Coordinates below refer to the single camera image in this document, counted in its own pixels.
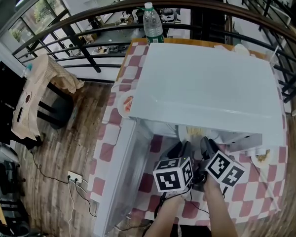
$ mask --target green bottle label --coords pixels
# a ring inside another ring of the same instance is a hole
[[[148,37],[146,36],[147,38],[147,42],[148,42],[148,45],[150,45],[150,43],[163,43],[163,33],[160,34],[159,36],[156,36],[156,37]]]

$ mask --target beige tablecloth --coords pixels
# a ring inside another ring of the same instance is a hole
[[[37,127],[38,104],[51,80],[59,88],[68,89],[70,93],[75,93],[84,85],[84,82],[66,71],[47,54],[33,60],[32,71],[23,87],[12,121],[12,132],[20,139],[29,137],[36,140],[35,136],[40,136]]]

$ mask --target white bottle cap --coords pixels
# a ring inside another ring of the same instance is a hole
[[[145,3],[145,8],[146,9],[151,9],[152,8],[152,2],[146,2]]]

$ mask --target wooden floor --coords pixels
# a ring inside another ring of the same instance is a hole
[[[86,83],[79,90],[74,101],[78,106],[72,127],[53,130],[44,121],[39,121],[40,131],[46,133],[42,147],[35,153],[35,159],[42,164],[42,172],[66,181],[68,170],[85,175],[87,179],[88,164],[94,151],[97,127],[110,91],[110,85]],[[53,93],[47,93],[51,99]],[[292,109],[296,108],[296,98]],[[253,223],[236,225],[242,237],[296,237],[296,117],[288,117],[289,157],[286,182],[283,194],[283,209],[269,218]],[[44,178],[33,164],[32,155],[24,147],[18,146],[17,152],[21,161],[21,175],[26,178],[24,205],[30,213],[31,225],[47,233],[60,237],[69,236],[68,220],[70,219],[72,202],[68,186]],[[74,184],[70,184],[75,202],[75,210],[71,221],[72,236],[92,236],[94,218],[88,212],[88,204],[78,196]],[[96,204],[91,203],[94,213]],[[140,225],[132,222],[131,226]],[[113,230],[110,236],[142,236],[142,229],[131,229],[120,232]]]
[[[54,130],[50,124],[37,119],[39,130],[46,134],[43,145],[34,153],[35,161],[41,164],[42,172],[67,182],[68,171],[76,172],[88,179],[89,164],[97,137],[97,128],[102,120],[111,84],[86,83],[74,95],[77,114],[68,126]],[[50,103],[55,94],[46,91],[43,102]],[[43,177],[34,165],[32,155],[20,144],[16,147],[20,158],[21,176],[24,184],[24,206],[30,214],[32,227],[45,233],[69,237],[68,220],[73,207],[68,185]],[[75,209],[71,220],[72,237],[92,236],[94,218],[89,214],[89,205],[70,183]],[[96,203],[91,203],[94,214]]]

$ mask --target bottle cap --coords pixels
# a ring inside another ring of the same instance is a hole
[[[152,2],[146,2],[145,3],[145,9],[146,10],[153,10]]]

